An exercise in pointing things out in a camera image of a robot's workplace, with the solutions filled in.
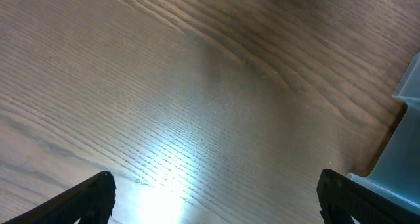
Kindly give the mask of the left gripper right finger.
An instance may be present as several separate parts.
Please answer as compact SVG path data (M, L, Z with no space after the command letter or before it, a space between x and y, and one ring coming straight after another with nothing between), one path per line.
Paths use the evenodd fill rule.
M419 222L418 214L331 169L321 172L316 191L326 224Z

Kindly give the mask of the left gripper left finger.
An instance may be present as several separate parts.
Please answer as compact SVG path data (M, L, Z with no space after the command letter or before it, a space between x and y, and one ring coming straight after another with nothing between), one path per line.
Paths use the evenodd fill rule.
M101 171L5 224L107 224L116 202L116 183Z

